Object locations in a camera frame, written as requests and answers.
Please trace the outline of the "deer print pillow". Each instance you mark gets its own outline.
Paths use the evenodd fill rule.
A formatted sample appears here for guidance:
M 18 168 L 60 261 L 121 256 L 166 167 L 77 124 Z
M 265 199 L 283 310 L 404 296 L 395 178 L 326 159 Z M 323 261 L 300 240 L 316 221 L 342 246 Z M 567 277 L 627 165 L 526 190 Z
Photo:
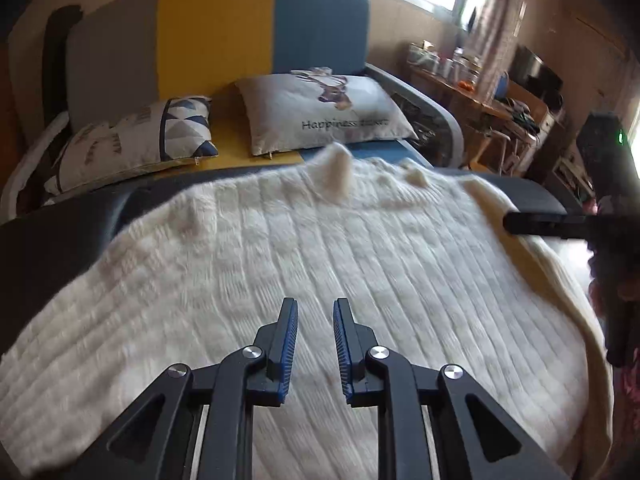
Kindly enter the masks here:
M 333 142 L 414 139 L 392 97 L 366 76 L 294 70 L 236 83 L 255 156 L 320 148 Z

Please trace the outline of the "white knitted sweater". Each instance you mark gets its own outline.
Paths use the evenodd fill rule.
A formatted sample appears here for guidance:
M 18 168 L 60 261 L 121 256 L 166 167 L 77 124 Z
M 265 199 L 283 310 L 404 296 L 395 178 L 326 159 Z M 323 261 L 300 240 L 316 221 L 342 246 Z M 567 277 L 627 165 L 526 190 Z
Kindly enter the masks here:
M 485 180 L 341 145 L 282 170 L 192 186 L 132 222 L 1 360 L 1 441 L 25 476 L 76 458 L 170 364 L 247 344 L 299 307 L 292 390 L 254 430 L 261 479 L 372 479 L 376 419 L 345 402 L 332 306 L 410 362 L 465 368 L 563 469 L 596 478 L 611 371 L 582 288 L 513 237 Z

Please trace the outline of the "black television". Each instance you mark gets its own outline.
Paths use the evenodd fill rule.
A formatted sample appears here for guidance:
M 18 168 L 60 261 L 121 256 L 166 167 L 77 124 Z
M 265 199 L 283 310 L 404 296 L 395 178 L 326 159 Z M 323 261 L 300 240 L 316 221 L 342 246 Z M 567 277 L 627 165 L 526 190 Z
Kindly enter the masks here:
M 563 105 L 562 79 L 534 52 L 518 46 L 509 68 L 510 81 L 544 101 L 550 110 Z

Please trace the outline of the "black leather ottoman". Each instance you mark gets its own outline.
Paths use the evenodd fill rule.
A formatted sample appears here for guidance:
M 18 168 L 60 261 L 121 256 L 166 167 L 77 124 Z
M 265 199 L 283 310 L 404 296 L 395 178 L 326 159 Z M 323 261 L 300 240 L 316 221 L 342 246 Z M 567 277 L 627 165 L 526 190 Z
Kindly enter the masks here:
M 504 229 L 558 214 L 539 184 L 356 159 L 111 186 L 1 228 L 1 366 L 69 358 L 200 365 L 300 307 L 303 353 L 328 350 L 349 301 L 406 356 L 521 364 L 600 342 L 563 261 Z

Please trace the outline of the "pink curtain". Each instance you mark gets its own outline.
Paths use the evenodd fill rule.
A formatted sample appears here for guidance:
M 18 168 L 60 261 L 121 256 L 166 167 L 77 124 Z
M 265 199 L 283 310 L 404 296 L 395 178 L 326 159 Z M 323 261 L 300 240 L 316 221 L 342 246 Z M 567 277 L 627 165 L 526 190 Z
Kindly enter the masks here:
M 465 47 L 480 58 L 475 96 L 494 99 L 497 84 L 509 68 L 522 21 L 525 0 L 486 0 Z

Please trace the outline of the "geometric pattern pillow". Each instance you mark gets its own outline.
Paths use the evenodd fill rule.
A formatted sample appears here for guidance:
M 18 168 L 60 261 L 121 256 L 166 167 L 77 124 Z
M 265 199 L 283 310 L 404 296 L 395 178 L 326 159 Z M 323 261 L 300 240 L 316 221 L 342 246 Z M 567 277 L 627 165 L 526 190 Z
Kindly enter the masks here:
M 85 125 L 65 145 L 44 188 L 62 195 L 216 157 L 209 112 L 207 96 L 184 96 L 147 105 L 114 124 Z

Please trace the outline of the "cluttered wooden side table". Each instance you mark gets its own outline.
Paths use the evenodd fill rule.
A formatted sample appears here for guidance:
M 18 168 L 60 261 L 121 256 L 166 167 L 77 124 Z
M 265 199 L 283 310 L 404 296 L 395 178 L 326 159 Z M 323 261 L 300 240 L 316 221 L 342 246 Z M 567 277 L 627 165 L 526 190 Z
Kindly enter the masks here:
M 523 177 L 547 140 L 555 117 L 543 100 L 503 72 L 494 97 L 477 91 L 480 59 L 457 50 L 451 58 L 434 44 L 410 44 L 411 84 L 454 115 L 463 134 L 459 168 Z

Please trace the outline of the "grey yellow blue sofa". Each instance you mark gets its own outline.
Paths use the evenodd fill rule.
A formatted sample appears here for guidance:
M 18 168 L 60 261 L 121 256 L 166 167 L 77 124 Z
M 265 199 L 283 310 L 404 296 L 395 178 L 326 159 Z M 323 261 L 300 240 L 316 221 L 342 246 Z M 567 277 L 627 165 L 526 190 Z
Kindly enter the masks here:
M 2 220 L 13 220 L 25 206 L 40 207 L 115 183 L 62 195 L 44 188 L 65 145 L 85 125 L 114 124 L 173 98 L 210 99 L 209 130 L 218 155 L 150 174 L 298 162 L 305 150 L 252 154 L 250 123 L 235 85 L 243 78 L 294 70 L 374 79 L 416 136 L 425 130 L 437 133 L 435 164 L 457 166 L 463 136 L 456 118 L 368 63 L 369 22 L 370 0 L 114 0 L 91 13 L 77 4 L 54 11 L 41 67 L 47 128 L 6 181 Z

